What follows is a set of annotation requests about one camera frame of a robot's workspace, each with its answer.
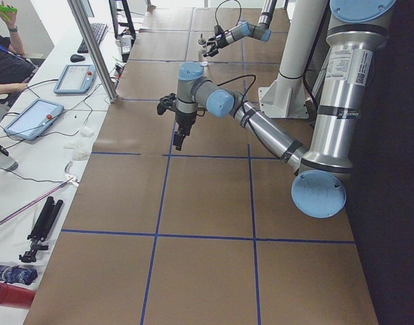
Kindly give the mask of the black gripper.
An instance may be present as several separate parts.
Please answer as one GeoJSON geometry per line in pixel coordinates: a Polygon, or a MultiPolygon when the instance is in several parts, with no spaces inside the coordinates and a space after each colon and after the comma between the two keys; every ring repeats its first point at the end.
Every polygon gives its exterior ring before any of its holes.
{"type": "Polygon", "coordinates": [[[214,57],[219,53],[218,48],[224,48],[231,43],[231,33],[230,30],[216,30],[214,32],[214,38],[210,38],[206,41],[207,45],[214,45],[210,49],[205,49],[203,56],[214,57]]]}
{"type": "MultiPolygon", "coordinates": [[[[196,122],[196,112],[181,112],[177,110],[175,113],[175,121],[179,126],[180,131],[184,131],[184,136],[190,136],[191,127],[196,122]]],[[[180,131],[175,131],[173,135],[173,146],[176,150],[181,151],[183,145],[183,134],[180,131]]]]}

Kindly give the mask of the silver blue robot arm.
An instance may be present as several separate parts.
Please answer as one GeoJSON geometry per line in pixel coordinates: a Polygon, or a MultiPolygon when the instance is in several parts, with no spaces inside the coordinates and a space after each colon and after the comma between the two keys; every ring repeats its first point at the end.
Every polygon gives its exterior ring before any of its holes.
{"type": "Polygon", "coordinates": [[[214,26],[214,36],[209,38],[206,43],[202,45],[201,50],[199,50],[199,54],[203,58],[217,55],[219,53],[219,49],[227,47],[228,45],[239,41],[244,37],[250,37],[262,42],[267,42],[270,39],[270,24],[273,19],[273,13],[277,3],[276,0],[264,2],[257,25],[241,20],[242,5],[239,1],[236,1],[239,5],[239,18],[233,28],[223,30],[217,19],[217,11],[219,7],[226,2],[227,1],[222,1],[216,7],[214,13],[214,19],[216,21],[216,25],[214,26]]]}
{"type": "Polygon", "coordinates": [[[257,106],[237,92],[214,84],[198,62],[183,63],[176,94],[170,98],[178,125],[173,146],[180,149],[196,121],[198,108],[217,116],[232,116],[296,178],[292,200],[306,215],[334,216],[346,203],[344,180],[352,171],[348,153],[373,55],[388,37],[393,1],[298,1],[276,80],[262,88],[257,106]],[[276,118],[302,118],[303,80],[317,31],[326,10],[330,47],[315,130],[310,148],[275,124],[276,118]]]}

